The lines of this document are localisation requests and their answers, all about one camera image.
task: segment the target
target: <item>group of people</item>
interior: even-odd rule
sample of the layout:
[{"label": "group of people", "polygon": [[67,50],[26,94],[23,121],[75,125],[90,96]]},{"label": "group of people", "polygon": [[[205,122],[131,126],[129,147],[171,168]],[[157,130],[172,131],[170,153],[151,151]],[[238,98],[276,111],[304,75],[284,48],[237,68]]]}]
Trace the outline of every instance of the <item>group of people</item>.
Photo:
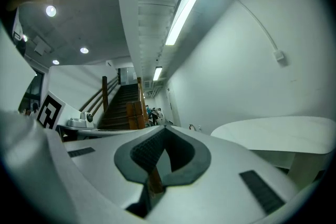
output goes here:
[{"label": "group of people", "polygon": [[146,105],[146,111],[149,119],[152,119],[153,125],[160,125],[164,123],[164,115],[160,108],[152,108],[150,109],[148,105]]},{"label": "group of people", "polygon": [[33,110],[30,110],[30,108],[23,109],[23,111],[22,111],[21,114],[37,118],[37,115],[38,115],[38,104],[37,103],[33,104]]}]

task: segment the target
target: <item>fluorescent light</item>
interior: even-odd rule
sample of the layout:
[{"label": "fluorescent light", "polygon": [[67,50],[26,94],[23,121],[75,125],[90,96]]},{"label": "fluorescent light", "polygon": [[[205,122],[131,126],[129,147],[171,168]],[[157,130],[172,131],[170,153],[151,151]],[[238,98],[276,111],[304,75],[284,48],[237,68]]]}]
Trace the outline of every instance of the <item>fluorescent light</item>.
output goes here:
[{"label": "fluorescent light", "polygon": [[81,49],[80,49],[80,52],[81,52],[82,54],[87,54],[87,53],[89,52],[89,50],[88,50],[87,48],[81,48]]},{"label": "fluorescent light", "polygon": [[196,0],[181,0],[178,5],[172,27],[169,31],[166,45],[174,45],[176,43],[177,38],[182,30],[185,21],[188,18],[190,11],[192,10]]},{"label": "fluorescent light", "polygon": [[155,74],[154,74],[154,78],[153,78],[153,81],[156,81],[159,79],[159,76],[161,74],[161,71],[162,71],[162,67],[157,67],[155,69]]},{"label": "fluorescent light", "polygon": [[46,8],[46,13],[49,17],[54,17],[56,15],[56,9],[54,6],[48,6]]}]

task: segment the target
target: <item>ceiling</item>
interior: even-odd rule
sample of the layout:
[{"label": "ceiling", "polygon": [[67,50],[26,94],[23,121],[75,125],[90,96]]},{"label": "ceiling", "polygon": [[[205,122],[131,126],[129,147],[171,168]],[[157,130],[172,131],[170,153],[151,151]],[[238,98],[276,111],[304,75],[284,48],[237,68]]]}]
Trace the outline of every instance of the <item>ceiling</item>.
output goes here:
[{"label": "ceiling", "polygon": [[147,83],[161,87],[211,29],[233,0],[197,0],[174,46],[165,40],[179,0],[119,0],[125,35],[134,68],[143,81],[151,81],[155,67],[162,66],[160,79]]},{"label": "ceiling", "polygon": [[[57,14],[46,15],[52,4]],[[62,0],[27,3],[19,9],[28,37],[26,55],[45,67],[57,59],[61,65],[93,64],[129,56],[119,9],[119,0]],[[42,56],[34,52],[37,39],[47,44]],[[84,55],[80,48],[87,47]]]}]

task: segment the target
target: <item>staircase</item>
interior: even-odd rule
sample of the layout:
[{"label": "staircase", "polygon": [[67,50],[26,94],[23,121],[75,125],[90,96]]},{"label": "staircase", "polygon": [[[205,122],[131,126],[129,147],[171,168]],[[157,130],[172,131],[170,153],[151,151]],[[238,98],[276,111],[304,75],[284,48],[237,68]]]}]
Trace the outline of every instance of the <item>staircase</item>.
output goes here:
[{"label": "staircase", "polygon": [[138,100],[138,85],[121,86],[106,110],[98,129],[102,130],[130,130],[126,103]]}]

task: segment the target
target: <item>stair railing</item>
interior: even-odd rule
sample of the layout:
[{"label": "stair railing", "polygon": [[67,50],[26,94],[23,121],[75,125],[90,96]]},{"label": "stair railing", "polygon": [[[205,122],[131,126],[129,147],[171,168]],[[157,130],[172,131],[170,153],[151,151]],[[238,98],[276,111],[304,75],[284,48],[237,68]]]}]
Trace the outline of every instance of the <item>stair railing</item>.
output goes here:
[{"label": "stair railing", "polygon": [[126,104],[126,110],[130,129],[144,129],[145,121],[148,121],[148,116],[145,109],[141,78],[138,78],[138,100],[128,102]]},{"label": "stair railing", "polygon": [[[94,111],[91,113],[92,116],[94,116],[96,114],[96,112],[98,111],[98,109],[103,104],[104,112],[105,112],[107,110],[108,105],[109,105],[108,96],[117,85],[118,85],[118,76],[115,76],[108,83],[107,83],[107,77],[106,76],[102,77],[102,87],[79,109],[79,111],[83,112],[85,110],[86,112],[91,112],[91,110],[93,110],[95,108]],[[92,105],[89,107],[89,109],[86,110],[85,108],[97,96],[98,96],[98,98],[95,100],[95,102],[93,102]]]}]

